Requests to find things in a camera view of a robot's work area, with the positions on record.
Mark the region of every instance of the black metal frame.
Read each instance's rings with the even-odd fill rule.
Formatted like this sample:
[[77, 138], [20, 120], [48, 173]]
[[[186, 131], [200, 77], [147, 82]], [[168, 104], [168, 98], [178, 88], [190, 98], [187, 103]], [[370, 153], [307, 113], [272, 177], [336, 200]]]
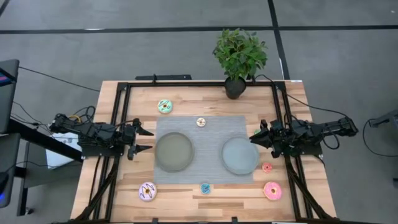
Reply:
[[[129, 99], [131, 95], [131, 88], [133, 87], [148, 87], [148, 86], [224, 86], [224, 82], [220, 81], [215, 81], [215, 82], [157, 82], [155, 78], [153, 79], [152, 82], [144, 82], [144, 83], [118, 83], [117, 91], [116, 91], [116, 97], [114, 101], [114, 106], [113, 106], [113, 112], [112, 112], [112, 118], [111, 118], [111, 123], [116, 124], [116, 116], [118, 113], [118, 108], [121, 100], [121, 93], [122, 91], [125, 91], [125, 97], [124, 97], [124, 103], [123, 103], [123, 108], [122, 108], [122, 116], [120, 122], [126, 121], [127, 117], [127, 110], [129, 107]], [[291, 122], [291, 111], [290, 111], [290, 106], [289, 106], [289, 100], [287, 98], [287, 93], [286, 93], [286, 87], [285, 87], [285, 82], [247, 82], [247, 86], [269, 86], [272, 88], [272, 95], [274, 99], [274, 105], [275, 105], [275, 112], [277, 115], [277, 119], [282, 122], [282, 112], [280, 109], [280, 104], [279, 104], [279, 97], [278, 97], [278, 91], [277, 88], [281, 91], [282, 93], [282, 99], [284, 101], [284, 107], [285, 107], [285, 112], [287, 113], [288, 121], [289, 124]], [[307, 213], [307, 218], [312, 219], [312, 205], [317, 205], [315, 199], [310, 195], [310, 193], [306, 190], [306, 184], [305, 184], [305, 176], [304, 176], [304, 170], [302, 166], [302, 161], [300, 156], [296, 158], [296, 164], [297, 164], [297, 170], [299, 173], [299, 176], [296, 177], [297, 175], [293, 169], [290, 156], [289, 155], [284, 155], [285, 157], [285, 162], [286, 162], [286, 170], [288, 173], [288, 180], [289, 180], [289, 187], [290, 187], [290, 192], [292, 196], [292, 205], [294, 209], [294, 215], [296, 220], [302, 219], [301, 214], [300, 214], [300, 207], [299, 207], [299, 201], [297, 198], [297, 192], [295, 188], [295, 184], [298, 185], [299, 189], [303, 191], [303, 196], [304, 196], [304, 201], [305, 201], [305, 209]], [[114, 166], [119, 165], [119, 160], [120, 157], [115, 157], [114, 158]], [[101, 176], [100, 176], [100, 182], [99, 182], [99, 189], [104, 187], [104, 180], [106, 178], [106, 171], [108, 170], [109, 166], [109, 158], [105, 157], [104, 162], [103, 162], [103, 167], [101, 170]], [[112, 211], [112, 206], [113, 206], [113, 198], [114, 198], [114, 189], [116, 186], [116, 179], [113, 179], [109, 185], [109, 195], [108, 195], [108, 202], [106, 206], [106, 213], [105, 213], [105, 218], [104, 222], [109, 221], [111, 218], [111, 211]], [[100, 213], [100, 206], [101, 206], [101, 200], [96, 203], [96, 207], [94, 210], [94, 216], [93, 220], [88, 220], [88, 221], [96, 221], [99, 219], [99, 213]], [[319, 206], [314, 207], [314, 211], [317, 212], [317, 215], [319, 217], [326, 218], [327, 216], [324, 215], [324, 211], [322, 208]]]

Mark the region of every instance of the gray placemat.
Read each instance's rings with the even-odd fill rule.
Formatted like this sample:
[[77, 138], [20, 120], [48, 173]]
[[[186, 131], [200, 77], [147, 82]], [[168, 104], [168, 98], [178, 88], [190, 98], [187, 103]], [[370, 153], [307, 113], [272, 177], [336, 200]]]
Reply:
[[[205, 127], [198, 127], [198, 118], [206, 119]], [[221, 148], [231, 137], [246, 134], [244, 116], [181, 116], [159, 117], [156, 141], [163, 135], [180, 132], [192, 142], [195, 156], [183, 171], [166, 172], [155, 165], [156, 184], [250, 184], [253, 175], [236, 175], [228, 171], [221, 161]]]

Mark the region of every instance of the gray plate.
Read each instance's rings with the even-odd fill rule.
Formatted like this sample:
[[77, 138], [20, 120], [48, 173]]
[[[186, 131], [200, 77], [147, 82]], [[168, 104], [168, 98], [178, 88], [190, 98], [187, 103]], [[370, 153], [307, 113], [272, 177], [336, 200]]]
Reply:
[[156, 143], [157, 165], [168, 172], [185, 169], [194, 156], [191, 140], [181, 133], [168, 133]]
[[221, 160], [224, 166], [234, 174], [250, 174], [259, 163], [259, 151], [249, 139], [233, 137], [224, 143]]

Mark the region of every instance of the wooden tabletop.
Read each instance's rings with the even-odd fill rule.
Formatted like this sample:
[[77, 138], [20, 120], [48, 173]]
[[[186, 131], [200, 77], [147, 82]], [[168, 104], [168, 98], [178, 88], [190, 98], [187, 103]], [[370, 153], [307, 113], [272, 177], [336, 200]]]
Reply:
[[[117, 81], [103, 82], [95, 113], [96, 122], [111, 121], [117, 84]], [[286, 81], [286, 87], [288, 94], [307, 102], [302, 82]], [[124, 92], [117, 123], [121, 119], [123, 99]], [[168, 115], [162, 115], [157, 110], [157, 103], [162, 99], [171, 100], [174, 104], [173, 111]], [[284, 114], [280, 92], [279, 99]], [[292, 99], [289, 99], [289, 103], [292, 114], [298, 119], [312, 120], [308, 107]], [[133, 87], [131, 90], [127, 120], [139, 118], [143, 128], [152, 133], [156, 131], [159, 116], [184, 115], [243, 115], [246, 118], [248, 136], [259, 128], [261, 119], [277, 119], [272, 90], [268, 86], [247, 87], [238, 100], [227, 99], [223, 87]], [[155, 146], [155, 136], [137, 136], [137, 143]], [[261, 146], [257, 148], [260, 163], [253, 173], [253, 184], [214, 184], [211, 185], [212, 191], [209, 195], [201, 194], [199, 184], [159, 184], [157, 196], [152, 202], [141, 201], [138, 188], [145, 181], [154, 181], [154, 150], [140, 152], [133, 161], [129, 161], [125, 153], [119, 165], [111, 221], [151, 222], [154, 217], [159, 218], [160, 222], [228, 222], [231, 217], [238, 217], [242, 222], [295, 220], [283, 157], [273, 159], [271, 149]], [[309, 191], [327, 213], [335, 216], [323, 164], [313, 156], [302, 156], [302, 160]], [[96, 157], [84, 161], [71, 218], [79, 215], [88, 204], [96, 161]], [[266, 174], [261, 170], [263, 162], [272, 164], [271, 173]], [[280, 200], [270, 201], [265, 198], [263, 188], [269, 181], [281, 185], [283, 193]], [[301, 214], [305, 217], [302, 194], [298, 189], [297, 192]], [[101, 204], [100, 218], [104, 217], [107, 196], [106, 192]]]

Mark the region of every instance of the plant pot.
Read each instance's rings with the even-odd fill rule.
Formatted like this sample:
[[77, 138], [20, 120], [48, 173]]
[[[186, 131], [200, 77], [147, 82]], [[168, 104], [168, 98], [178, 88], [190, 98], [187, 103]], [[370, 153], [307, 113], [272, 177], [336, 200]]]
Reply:
[[239, 77], [237, 80], [228, 77], [224, 85], [226, 96], [231, 100], [238, 99], [246, 89], [246, 81], [242, 77]]

